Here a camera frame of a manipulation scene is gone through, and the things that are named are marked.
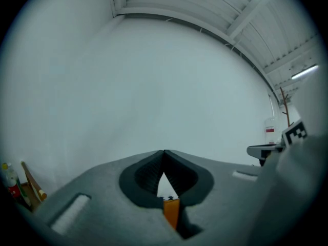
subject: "white wall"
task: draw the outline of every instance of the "white wall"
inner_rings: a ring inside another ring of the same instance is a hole
[[[287,107],[288,107],[290,124],[293,123],[293,122],[298,121],[301,117],[298,114],[295,106],[293,104],[288,104]],[[281,119],[280,119],[280,128],[281,128],[281,131],[288,128],[287,116],[285,114],[283,114],[283,112],[286,112],[286,108],[284,106],[280,107],[280,113],[281,113],[281,115],[280,115],[280,117],[281,117]]]
[[[153,19],[115,18],[88,42],[110,19],[109,3],[93,1],[62,0],[89,11],[80,15],[50,0],[25,20],[24,35],[18,29],[3,63],[6,160],[18,169],[24,159],[48,193],[151,150],[258,164],[246,148],[264,143],[272,111],[246,62],[205,34]]]

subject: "bottle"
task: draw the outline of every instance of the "bottle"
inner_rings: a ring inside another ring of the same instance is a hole
[[[19,204],[23,205],[28,210],[31,210],[31,201],[22,189],[18,175],[11,167],[11,163],[3,163],[2,168],[4,170],[8,190],[13,198]]]

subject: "fluorescent light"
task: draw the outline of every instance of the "fluorescent light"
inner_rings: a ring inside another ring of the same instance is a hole
[[[318,65],[310,66],[309,68],[307,68],[307,69],[305,69],[305,70],[303,70],[303,71],[301,71],[301,72],[299,72],[299,73],[293,75],[293,76],[292,76],[292,79],[297,79],[297,78],[299,78],[300,76],[303,76],[303,75],[305,75],[305,74],[308,74],[309,72],[316,70],[318,67],[319,67]]]

